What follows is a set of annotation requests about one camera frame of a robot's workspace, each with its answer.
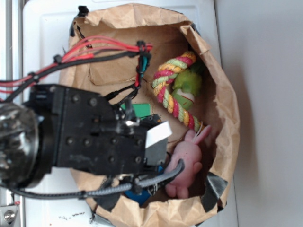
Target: black cable sleeve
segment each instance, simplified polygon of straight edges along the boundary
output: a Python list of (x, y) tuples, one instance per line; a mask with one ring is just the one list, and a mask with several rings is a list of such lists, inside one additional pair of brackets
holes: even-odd
[[(152, 179), (142, 180), (138, 183), (136, 183), (137, 186), (140, 186), (142, 188), (149, 187), (153, 184), (158, 184), (161, 182), (168, 183), (175, 179), (177, 175), (179, 175), (185, 168), (184, 161), (182, 159), (179, 160), (178, 165), (174, 170), (172, 170), (169, 173), (165, 173), (162, 175), (159, 175), (157, 177), (154, 177)], [(125, 192), (130, 190), (132, 187), (134, 187), (131, 183), (124, 183), (121, 185), (118, 185), (117, 187), (108, 187), (103, 188), (95, 191), (80, 191), (80, 192), (71, 192), (71, 193), (56, 193), (56, 194), (41, 194), (41, 193), (35, 193), (35, 192), (26, 192), (24, 190), (18, 189), (18, 188), (8, 188), (10, 191), (12, 191), (15, 194), (32, 198), (32, 199), (42, 199), (42, 200), (58, 200), (58, 199), (86, 199), (89, 197), (100, 197), (104, 195), (110, 195), (114, 193), (119, 192)]]

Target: paper bag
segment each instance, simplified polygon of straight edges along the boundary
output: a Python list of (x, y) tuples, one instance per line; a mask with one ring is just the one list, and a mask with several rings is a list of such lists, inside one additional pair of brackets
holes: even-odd
[[(169, 121), (173, 135), (169, 137), (168, 151), (182, 141), (188, 130), (174, 118), (153, 94), (151, 82), (159, 65), (180, 56), (189, 48), (202, 59), (207, 69), (202, 74), (201, 95), (189, 110), (212, 126), (211, 135), (201, 144), (203, 169), (190, 187), (190, 198), (171, 199), (159, 190), (143, 207), (120, 196), (111, 210), (98, 206), (90, 198), (87, 203), (98, 215), (118, 227), (187, 227), (201, 223), (225, 207), (235, 169), (239, 146), (239, 112), (234, 90), (222, 68), (211, 54), (210, 46), (199, 36), (186, 16), (175, 11), (142, 4), (126, 4), (105, 10), (79, 14), (72, 24), (70, 47), (81, 37), (105, 35), (119, 41), (136, 44), (144, 40), (153, 44), (150, 67), (133, 103), (149, 103), (152, 114)], [(61, 73), (61, 84), (106, 95), (133, 83), (137, 58), (74, 66)], [(121, 100), (126, 93), (112, 100)], [(72, 171), (80, 190), (95, 190), (102, 176)]]

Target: bolt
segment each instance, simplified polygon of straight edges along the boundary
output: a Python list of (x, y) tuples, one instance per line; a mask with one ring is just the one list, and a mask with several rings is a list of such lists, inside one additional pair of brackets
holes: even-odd
[(74, 142), (75, 142), (75, 139), (74, 139), (73, 137), (68, 137), (68, 138), (66, 139), (67, 145), (71, 145), (71, 144), (73, 144)]
[(137, 144), (138, 146), (142, 145), (142, 143), (143, 143), (143, 140), (141, 140), (141, 139), (137, 140), (137, 142), (136, 142), (136, 144)]
[(84, 140), (84, 145), (85, 145), (86, 147), (89, 147), (89, 146), (91, 145), (91, 139), (85, 139), (85, 140)]
[(79, 95), (74, 95), (71, 99), (72, 99), (72, 102), (73, 102), (73, 103), (78, 103), (78, 102), (80, 102), (80, 96), (79, 96)]
[(134, 159), (135, 163), (139, 164), (141, 162), (141, 157), (140, 156), (137, 156), (135, 159)]
[(111, 139), (111, 143), (112, 143), (112, 144), (117, 144), (117, 143), (118, 143), (118, 140), (117, 140), (116, 138), (112, 138), (112, 139)]
[(51, 86), (50, 88), (49, 88), (49, 91), (50, 92), (54, 92), (56, 90), (56, 87), (55, 86)]
[(113, 163), (115, 161), (115, 157), (114, 156), (110, 156), (108, 160), (109, 160), (110, 163)]
[(89, 104), (92, 106), (92, 107), (95, 107), (96, 105), (97, 105), (97, 100), (96, 100), (96, 98), (91, 98), (90, 100), (89, 100)]
[(13, 222), (13, 220), (15, 220), (15, 213), (11, 210), (8, 210), (5, 212), (4, 214), (4, 219), (7, 221), (7, 222)]

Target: black wire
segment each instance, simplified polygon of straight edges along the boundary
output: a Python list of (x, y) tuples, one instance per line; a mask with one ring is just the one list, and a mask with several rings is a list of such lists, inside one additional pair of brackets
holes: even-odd
[(23, 92), (28, 86), (30, 86), (34, 82), (38, 82), (40, 78), (42, 78), (42, 77), (44, 77), (44, 76), (46, 76), (46, 75), (48, 75), (52, 72), (62, 70), (62, 69), (65, 69), (67, 67), (71, 67), (71, 66), (75, 66), (75, 65), (94, 63), (94, 62), (102, 62), (102, 61), (109, 61), (109, 60), (122, 58), (122, 57), (125, 57), (125, 56), (134, 57), (138, 54), (139, 53), (137, 53), (137, 52), (128, 52), (128, 51), (126, 51), (126, 52), (118, 53), (118, 54), (111, 55), (111, 56), (97, 57), (97, 58), (84, 59), (84, 60), (77, 60), (77, 61), (71, 61), (71, 62), (68, 62), (68, 63), (58, 64), (57, 66), (54, 66), (54, 67), (52, 67), (48, 70), (45, 70), (41, 73), (35, 74), (30, 79), (26, 80), (26, 82), (24, 82), (22, 85), (20, 85), (13, 93), (10, 94), (9, 97), (7, 97), (5, 102), (12, 102), (13, 99), (15, 97), (17, 97), (21, 92)]
[(125, 91), (125, 90), (128, 90), (128, 89), (131, 89), (131, 88), (135, 88), (134, 84), (131, 84), (131, 85), (129, 85), (129, 86), (126, 86), (126, 87), (124, 87), (124, 88), (122, 88), (122, 89), (120, 89), (120, 90), (118, 90), (118, 91), (113, 91), (113, 92), (107, 94), (106, 96), (104, 96), (104, 98), (105, 98), (107, 101), (109, 101), (109, 100), (115, 98), (115, 97), (116, 97), (117, 95), (119, 95), (121, 92), (123, 92), (123, 91)]

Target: cable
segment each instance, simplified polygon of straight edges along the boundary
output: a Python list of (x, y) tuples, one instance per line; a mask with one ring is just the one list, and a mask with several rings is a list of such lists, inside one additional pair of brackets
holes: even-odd
[(139, 53), (133, 53), (133, 52), (122, 52), (115, 55), (105, 56), (105, 57), (98, 57), (98, 58), (91, 58), (91, 59), (83, 59), (83, 60), (76, 60), (71, 61), (67, 63), (57, 64), (47, 70), (44, 70), (38, 74), (33, 75), (31, 78), (26, 80), (18, 89), (16, 89), (6, 100), (5, 102), (12, 102), (15, 97), (17, 97), (23, 90), (25, 90), (28, 86), (30, 86), (32, 83), (37, 83), (40, 78), (58, 71), (65, 69), (70, 66), (80, 65), (80, 64), (87, 64), (87, 63), (94, 63), (94, 62), (102, 62), (102, 61), (110, 61), (117, 58), (122, 58), (125, 56), (134, 57), (138, 55)]
[[(142, 180), (135, 184), (139, 187), (146, 188), (164, 181), (168, 181), (168, 180), (172, 181), (177, 175), (179, 175), (184, 170), (184, 168), (185, 168), (184, 161), (183, 159), (180, 159), (177, 167), (171, 172), (159, 175), (152, 179)], [(28, 198), (42, 199), (42, 200), (57, 200), (57, 199), (73, 199), (73, 198), (86, 199), (90, 197), (100, 197), (100, 196), (125, 192), (132, 189), (132, 187), (133, 185), (131, 183), (124, 183), (117, 187), (103, 188), (95, 191), (88, 191), (88, 192), (80, 191), (80, 192), (57, 193), (57, 194), (40, 194), (34, 192), (26, 192), (21, 189), (11, 189), (11, 188), (9, 188), (9, 190), (15, 194)]]

